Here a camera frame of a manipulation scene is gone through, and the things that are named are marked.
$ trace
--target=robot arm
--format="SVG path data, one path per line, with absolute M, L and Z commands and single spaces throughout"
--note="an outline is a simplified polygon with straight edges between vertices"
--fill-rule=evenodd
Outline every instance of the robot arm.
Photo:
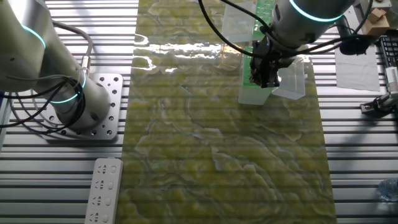
M 253 43 L 253 53 L 267 57 L 252 58 L 251 81 L 262 88 L 279 86 L 278 69 L 288 67 L 294 60 L 283 55 L 314 43 L 353 3 L 354 0 L 276 0 L 269 31 L 262 27 L 266 36 Z
M 83 93 L 77 93 L 74 86 L 65 85 L 55 95 L 51 105 L 59 120 L 63 123 L 74 120 L 79 103 L 83 103 L 85 109 L 71 129 L 88 129 L 105 118 L 110 107 L 108 92 L 85 74 L 59 39 L 43 0 L 0 1 L 0 29 L 0 91 L 33 89 L 43 92 L 63 81 L 62 78 L 46 77 L 65 75 L 73 78 Z M 32 82 L 21 78 L 41 79 Z M 51 94 L 44 95 L 44 98 L 49 99 Z
M 0 1 L 0 21 L 0 90 L 30 90 L 36 82 L 10 80 L 5 76 L 38 78 L 44 46 L 21 26 L 8 0 Z

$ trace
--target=metal mounting plate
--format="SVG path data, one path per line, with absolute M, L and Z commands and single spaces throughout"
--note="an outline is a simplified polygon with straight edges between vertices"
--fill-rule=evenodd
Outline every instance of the metal mounting plate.
M 76 132 L 66 128 L 57 133 L 43 135 L 44 139 L 48 141 L 110 141 L 116 137 L 119 128 L 118 123 L 123 90 L 123 77 L 120 74 L 94 73 L 90 74 L 90 78 L 94 82 L 98 82 L 99 84 L 103 85 L 111 97 L 111 106 L 105 119 L 98 123 L 97 126 L 85 131 Z M 51 105 L 48 105 L 45 116 L 54 123 L 61 123 Z

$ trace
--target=blue led ring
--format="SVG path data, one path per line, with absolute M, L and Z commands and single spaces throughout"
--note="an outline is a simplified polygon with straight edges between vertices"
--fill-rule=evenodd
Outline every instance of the blue led ring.
M 82 86 L 81 86 L 81 89 L 83 89 L 83 88 L 85 87 L 85 85 L 86 85 L 86 73 L 84 73 L 83 75 L 84 75 L 85 79 L 84 79 L 84 81 L 83 81 L 83 84 L 82 84 Z M 69 102 L 69 101 L 75 99 L 75 98 L 78 96 L 78 94 L 79 94 L 79 93 L 76 93 L 73 97 L 71 97 L 71 98 L 69 98 L 69 99 L 67 99 L 67 100 L 63 100 L 63 101 L 51 101 L 50 103 L 66 103 L 66 102 Z
M 296 5 L 296 3 L 294 3 L 294 0 L 290 0 L 290 3 L 297 10 L 297 12 L 299 12 L 301 15 L 303 15 L 313 21 L 317 21 L 317 22 L 333 22 L 333 21 L 340 19 L 343 16 L 343 15 L 340 15 L 338 17 L 331 18 L 331 19 L 318 18 L 318 17 L 311 16 L 310 14 L 304 12 L 298 5 Z
M 45 42 L 44 42 L 43 38 L 38 33 L 36 33 L 34 30 L 32 30 L 31 28 L 29 28 L 25 25 L 22 25 L 22 24 L 21 24 L 21 26 L 22 26 L 22 28 L 24 28 L 25 31 L 30 32 L 31 34 L 35 35 L 41 41 L 41 43 L 44 46 L 44 50 L 45 50 Z

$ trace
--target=black cable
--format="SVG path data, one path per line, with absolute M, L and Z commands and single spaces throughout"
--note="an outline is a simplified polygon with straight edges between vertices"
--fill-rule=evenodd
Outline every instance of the black cable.
M 228 5 L 230 5 L 230 6 L 232 6 L 232 7 L 234 7 L 234 8 L 236 8 L 236 9 L 238 9 L 238 10 L 240 10 L 240 11 L 242 11 L 242 12 L 245 12 L 246 14 L 248 14 L 248 15 L 252 16 L 253 18 L 257 19 L 257 20 L 265 27 L 266 33 L 268 34 L 267 36 L 269 36 L 269 37 L 272 38 L 272 33 L 271 33 L 271 31 L 269 30 L 268 25 L 267 25 L 260 17 L 258 17 L 257 15 L 253 14 L 252 12 L 250 12 L 250 11 L 248 11 L 248 10 L 246 10 L 246 9 L 243 9 L 243 8 L 240 7 L 240 6 L 235 5 L 234 3 L 229 2 L 228 0 L 221 0 L 221 1 L 224 2 L 224 3 L 226 3 L 226 4 L 228 4 Z M 254 53 L 247 52 L 247 51 L 245 51 L 245 50 L 243 50 L 243 49 L 240 49 L 239 47 L 235 46 L 235 45 L 232 44 L 230 41 L 228 41 L 228 40 L 217 30 L 217 28 L 216 28 L 216 27 L 214 26 L 214 24 L 212 23 L 211 19 L 208 17 L 208 14 L 206 13 L 205 7 L 204 7 L 204 5 L 203 5 L 203 1 L 202 1 L 202 0 L 198 0 L 198 3 L 199 3 L 200 9 L 201 9 L 202 14 L 203 14 L 203 16 L 205 17 L 207 23 L 209 24 L 209 26 L 211 27 L 211 29 L 217 34 L 217 36 L 218 36 L 222 41 L 224 41 L 224 42 L 225 42 L 226 44 L 228 44 L 230 47 L 232 47 L 233 49 L 237 50 L 238 52 L 240 52 L 240 53 L 242 53 L 242 54 L 245 54 L 245 55 L 248 55 L 248 56 L 251 56 L 251 57 L 259 57 L 259 58 L 267 57 L 266 55 L 259 55 L 259 54 L 254 54 Z M 337 46 L 333 46 L 333 47 L 330 48 L 330 49 L 322 50 L 322 51 L 319 51 L 319 52 L 311 52 L 311 51 L 317 50 L 317 49 L 319 49 L 319 48 L 321 48 L 321 47 L 325 47 L 325 46 L 327 46 L 327 45 L 331 45 L 331 44 L 334 44 L 334 43 L 337 43 L 337 42 L 341 42 L 341 41 L 344 41 L 344 40 L 353 39 L 353 38 L 361 38 L 360 35 L 356 35 L 356 34 L 357 34 L 358 31 L 362 28 L 363 24 L 366 22 L 366 19 L 368 18 L 369 14 L 370 14 L 370 11 L 371 11 L 371 8 L 372 8 L 372 4 L 373 4 L 373 0 L 370 0 L 368 10 L 366 11 L 366 14 L 365 14 L 363 20 L 361 21 L 361 23 L 359 24 L 359 26 L 354 30 L 353 35 L 351 35 L 351 36 L 349 36 L 349 37 L 346 37 L 346 38 L 338 38 L 338 39 L 334 39 L 334 40 L 325 42 L 325 43 L 323 43 L 322 46 L 320 46 L 320 47 L 319 47 L 319 46 L 315 46 L 315 47 L 312 47 L 312 48 L 309 48 L 309 49 L 305 49 L 305 50 L 301 50 L 301 51 L 289 52 L 289 53 L 287 53 L 287 54 L 286 54 L 284 57 L 282 57 L 282 58 L 288 58 L 288 57 L 293 57 L 293 56 L 297 56 L 297 55 L 300 55 L 300 54 L 308 54 L 308 53 L 309 53 L 309 54 L 322 54 L 322 53 L 326 53 L 326 52 L 329 52 L 329 51 L 331 51 L 331 50 L 336 49 L 337 47 L 340 46 L 340 44 L 338 44 Z
M 77 93 L 83 93 L 83 88 L 81 87 L 81 85 L 78 85 L 78 86 L 76 87 L 75 91 L 76 91 Z M 65 124 L 64 124 L 62 127 L 60 127 L 60 128 L 55 128 L 55 127 L 47 126 L 46 124 L 43 124 L 43 123 L 41 123 L 39 120 L 37 120 L 37 119 L 35 119 L 34 117 L 32 117 L 32 115 L 30 115 L 30 113 L 28 112 L 28 110 L 27 110 L 26 107 L 24 106 L 23 102 L 22 102 L 20 99 L 18 99 L 18 100 L 19 100 L 19 103 L 20 103 L 21 106 L 22 106 L 22 109 L 27 113 L 27 115 L 28 115 L 29 117 L 32 117 L 32 119 L 33 119 L 36 123 L 38 123 L 39 125 L 41 125 L 41 126 L 47 128 L 48 130 L 47 130 L 47 131 L 39 131 L 39 130 L 36 130 L 36 129 L 34 129 L 34 128 L 29 127 L 28 125 L 26 125 L 26 124 L 24 124 L 24 123 L 22 123 L 22 125 L 23 125 L 25 128 L 27 128 L 29 131 L 33 131 L 33 132 L 38 133 L 38 134 L 56 133 L 56 132 L 61 131 L 61 130 L 65 129 L 65 128 L 69 128 L 70 126 L 74 125 L 74 124 L 80 119 L 80 117 L 82 116 L 82 114 L 83 114 L 83 112 L 84 112 L 84 109 L 85 109 L 85 99 L 84 99 L 84 95 L 79 94 L 78 97 L 79 97 L 79 99 L 78 99 L 78 106 L 77 106 L 77 109 L 76 109 L 77 116 L 74 116 L 73 119 L 71 119 L 69 122 L 65 123 Z M 17 118 L 17 120 L 18 120 L 18 121 L 21 120 L 20 117 L 18 116 L 18 114 L 16 113 L 15 108 L 12 106 L 12 104 L 10 104 L 10 107 L 11 107 L 12 113 L 13 113 L 14 116 Z
M 93 50 L 93 40 L 91 39 L 91 37 L 84 31 L 82 31 L 81 29 L 78 29 L 76 27 L 70 26 L 70 25 L 66 25 L 63 24 L 61 22 L 57 22 L 55 20 L 52 21 L 52 24 L 55 27 L 61 28 L 61 29 L 65 29 L 65 30 L 69 30 L 70 32 L 74 32 L 76 34 L 80 34 L 82 37 L 84 37 L 84 39 L 87 40 L 88 42 L 88 47 L 87 47 L 87 51 L 85 56 L 90 56 L 91 55 L 91 51 Z
M 55 95 L 57 95 L 57 93 L 68 83 L 69 80 L 65 80 L 64 82 L 61 82 L 62 85 L 59 86 L 53 94 L 51 94 L 50 98 L 45 102 L 45 104 L 43 105 L 43 107 L 41 107 L 41 109 L 39 109 L 36 113 L 34 113 L 32 116 L 29 116 L 26 119 L 23 119 L 21 121 L 12 123 L 12 124 L 4 124 L 4 125 L 0 125 L 0 128 L 10 128 L 10 127 L 15 127 L 18 126 L 20 124 L 23 124 L 27 121 L 30 121 L 32 118 L 35 118 L 36 116 L 38 116 L 41 112 L 43 112 L 43 110 L 46 109 L 46 107 L 50 104 L 50 102 L 52 101 L 52 99 L 55 97 Z
M 353 32 L 355 31 L 353 28 L 350 28 L 350 27 L 344 26 L 344 25 L 339 25 L 339 24 L 333 24 L 332 26 L 329 27 L 329 29 L 331 29 L 331 28 L 333 28 L 333 27 L 342 27 L 342 28 L 349 29 L 349 30 L 351 30 L 351 31 L 353 31 Z
M 356 35 L 359 32 L 359 30 L 362 28 L 362 26 L 365 24 L 366 20 L 368 19 L 369 15 L 372 11 L 372 5 L 373 5 L 373 0 L 369 0 L 368 9 L 366 10 L 366 13 L 365 13 L 361 23 L 359 23 L 358 27 L 353 32 L 353 35 Z
M 43 92 L 40 92 L 38 94 L 34 94 L 34 95 L 29 95 L 29 96 L 10 96 L 10 95 L 2 95 L 0 96 L 0 98 L 5 98 L 5 99 L 13 99 L 13 100 L 18 100 L 18 99 L 32 99 L 32 98 L 36 98 L 38 96 L 42 96 L 42 95 L 46 95 L 47 93 L 50 93 L 54 90 L 56 90 L 57 88 L 59 88 L 60 86 L 64 86 L 64 84 L 62 84 L 63 82 L 58 83 L 57 85 L 49 88 L 48 90 L 45 90 Z
M 244 55 L 248 55 L 251 57 L 257 57 L 257 58 L 265 58 L 267 57 L 267 55 L 260 55 L 260 54 L 254 54 L 248 51 L 245 51 L 243 49 L 241 49 L 240 47 L 232 44 L 227 38 L 225 38 L 216 28 L 216 26 L 213 24 L 213 22 L 211 21 L 211 19 L 209 18 L 205 6 L 203 5 L 203 1 L 202 0 L 198 0 L 199 6 L 200 6 L 200 10 L 203 14 L 203 16 L 205 17 L 207 23 L 209 24 L 210 28 L 217 34 L 217 36 L 227 45 L 229 45 L 230 47 L 232 47 L 233 49 L 237 50 L 238 52 L 244 54 Z
M 366 20 L 368 19 L 369 15 L 370 15 L 370 13 L 371 13 L 372 5 L 373 5 L 373 0 L 369 0 L 368 9 L 366 10 L 366 13 L 365 13 L 365 15 L 364 15 L 362 21 L 359 23 L 359 25 L 358 25 L 357 28 L 354 30 L 354 32 L 352 33 L 352 35 L 356 35 L 356 34 L 359 32 L 359 30 L 362 28 L 362 26 L 365 24 Z M 338 45 L 333 46 L 333 47 L 331 47 L 331 48 L 329 48 L 329 49 L 321 50 L 321 51 L 319 51 L 319 52 L 311 52 L 310 54 L 311 54 L 311 55 L 314 55 L 314 54 L 324 54 L 324 53 L 330 52 L 330 51 L 332 51 L 332 50 L 336 50 L 336 49 L 339 48 L 340 46 L 341 46 L 341 44 L 338 44 Z

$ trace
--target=cardboard box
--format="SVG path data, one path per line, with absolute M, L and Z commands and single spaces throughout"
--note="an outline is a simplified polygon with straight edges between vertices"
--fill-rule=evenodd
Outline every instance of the cardboard box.
M 385 34 L 387 30 L 390 29 L 390 24 L 387 21 L 385 16 L 382 16 L 375 23 L 371 23 L 369 20 L 366 20 L 365 24 L 362 27 L 362 32 L 365 35 L 372 35 L 374 37 L 380 37 Z
M 386 15 L 387 12 L 382 10 L 382 9 L 373 9 L 373 11 L 370 13 L 368 20 L 371 23 L 375 23 L 378 20 L 380 20 L 384 15 Z

